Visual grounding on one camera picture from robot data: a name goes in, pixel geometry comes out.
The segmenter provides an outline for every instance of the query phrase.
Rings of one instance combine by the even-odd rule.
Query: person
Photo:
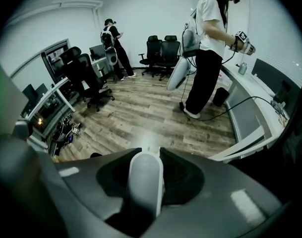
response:
[[[197,4],[200,48],[196,53],[196,76],[184,108],[184,113],[194,119],[200,118],[199,112],[217,84],[225,45],[230,47],[238,41],[238,50],[243,48],[243,42],[226,33],[228,3],[229,0],[199,0]]]
[[[124,50],[124,48],[121,46],[121,43],[119,41],[119,39],[122,37],[123,33],[119,33],[117,28],[114,26],[114,22],[112,19],[108,18],[105,21],[105,28],[104,31],[107,30],[107,28],[110,27],[109,31],[112,33],[113,38],[115,39],[115,44],[114,47],[117,51],[117,55],[118,55],[118,60],[120,60],[121,64],[123,65],[123,67],[125,68],[126,72],[127,72],[127,76],[130,77],[135,77],[136,73],[133,72],[133,69],[130,65],[129,62],[129,58],[126,55],[126,52]],[[116,75],[118,76],[120,81],[124,80],[124,76],[121,72],[120,66],[119,66],[119,61],[113,65],[113,68],[115,70]]]

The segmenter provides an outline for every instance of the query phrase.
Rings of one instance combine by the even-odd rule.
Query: white t-shirt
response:
[[[201,38],[199,48],[201,50],[212,50],[222,58],[225,51],[225,42],[209,37],[204,31],[204,21],[213,19],[218,20],[217,27],[225,32],[217,0],[199,0],[196,8],[197,32]]]

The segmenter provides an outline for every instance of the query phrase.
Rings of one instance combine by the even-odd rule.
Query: vr controller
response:
[[[243,54],[247,54],[248,56],[252,55],[255,52],[255,47],[252,45],[249,41],[248,36],[243,32],[239,31],[235,34],[236,41],[235,43],[230,47],[230,50],[235,52],[240,52]],[[238,41],[243,42],[243,48],[241,50],[238,50]]]

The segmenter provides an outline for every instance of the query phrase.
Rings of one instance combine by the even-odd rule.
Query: woman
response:
[[[197,73],[186,101],[184,112],[198,119],[216,86],[225,45],[233,45],[236,38],[226,33],[226,12],[229,0],[199,0],[196,25],[201,36],[200,50],[196,54]],[[243,42],[238,42],[238,49]]]

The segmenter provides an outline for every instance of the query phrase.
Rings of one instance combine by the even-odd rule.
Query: trash bin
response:
[[[215,97],[212,100],[212,102],[216,106],[220,107],[221,105],[223,105],[223,103],[228,98],[228,96],[229,96],[229,92],[225,88],[220,87],[217,89]]]

